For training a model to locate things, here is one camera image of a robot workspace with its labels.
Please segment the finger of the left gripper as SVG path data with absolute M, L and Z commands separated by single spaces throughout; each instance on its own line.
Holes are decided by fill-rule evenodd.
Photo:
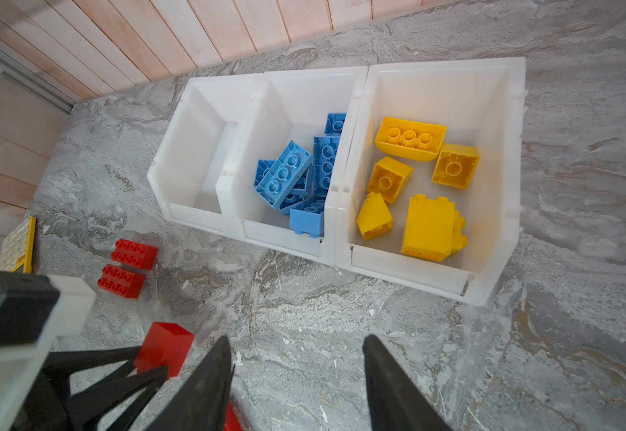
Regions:
M 103 416 L 136 393 L 140 393 L 108 427 L 108 430 L 129 430 L 168 378 L 169 368 L 159 366 L 73 395 L 65 403 L 70 428 L 96 430 Z
M 67 377 L 74 373 L 135 359 L 140 347 L 109 350 L 51 352 L 42 367 L 49 376 Z

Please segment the yellow long brick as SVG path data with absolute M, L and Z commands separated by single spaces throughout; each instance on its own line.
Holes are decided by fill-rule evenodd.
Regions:
M 440 154 L 447 131 L 445 126 L 385 117 L 375 145 L 390 156 L 430 162 Z

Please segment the yellow sloped brick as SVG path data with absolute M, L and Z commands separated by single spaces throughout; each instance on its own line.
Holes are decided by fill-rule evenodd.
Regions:
M 394 219 L 383 197 L 376 192 L 369 193 L 357 217 L 357 226 L 363 240 L 368 241 L 389 232 L 393 222 Z

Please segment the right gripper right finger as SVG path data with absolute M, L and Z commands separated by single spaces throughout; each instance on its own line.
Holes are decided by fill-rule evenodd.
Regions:
M 377 336 L 364 339 L 363 354 L 372 430 L 451 431 Z

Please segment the blue brick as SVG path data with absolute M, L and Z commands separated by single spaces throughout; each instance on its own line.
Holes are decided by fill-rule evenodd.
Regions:
M 313 183 L 315 178 L 314 165 L 302 174 L 302 177 L 295 183 L 291 189 L 291 195 L 308 197 L 313 193 Z
M 340 139 L 340 134 L 314 137 L 314 196 L 316 198 L 327 197 Z
M 311 238 L 319 238 L 325 232 L 325 199 L 313 197 L 290 210 L 289 227 L 297 235 L 307 233 Z
M 345 113 L 329 113 L 325 127 L 326 135 L 341 135 L 345 126 Z
M 279 209 L 312 163 L 313 155 L 291 141 L 263 175 L 255 190 L 270 207 Z
M 259 159 L 258 160 L 256 177 L 255 177 L 255 182 L 254 182 L 254 188 L 255 189 L 261 183 L 262 179 L 269 172 L 269 170 L 271 169 L 271 167 L 273 166 L 274 163 L 275 163 L 275 160 L 266 160 L 266 159 Z M 286 196 L 284 201 L 281 203 L 281 205 L 279 207 L 279 210 L 284 215 L 288 215 L 289 212 L 290 212 L 291 207 L 302 203 L 306 199 L 310 199 L 312 196 L 313 196 L 313 193 L 310 196 L 308 196 L 308 197 L 294 196 L 294 195 L 291 195 L 291 192 L 290 192 Z

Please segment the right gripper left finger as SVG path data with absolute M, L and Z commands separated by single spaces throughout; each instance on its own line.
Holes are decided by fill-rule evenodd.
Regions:
M 223 430 L 233 374 L 230 340 L 223 335 L 147 430 Z

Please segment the yellow small brick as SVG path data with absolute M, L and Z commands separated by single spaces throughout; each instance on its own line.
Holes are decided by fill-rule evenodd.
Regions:
M 455 254 L 462 251 L 467 246 L 467 237 L 463 234 L 463 229 L 466 226 L 466 219 L 462 217 L 458 210 L 454 212 L 454 222 L 452 231 L 452 242 L 450 254 Z
M 467 190 L 480 160 L 477 148 L 444 143 L 431 180 L 434 183 Z

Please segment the small red brick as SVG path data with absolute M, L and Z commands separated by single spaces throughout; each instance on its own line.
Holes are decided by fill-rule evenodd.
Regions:
M 153 323 L 134 360 L 138 373 L 167 366 L 169 379 L 178 377 L 195 340 L 176 323 Z

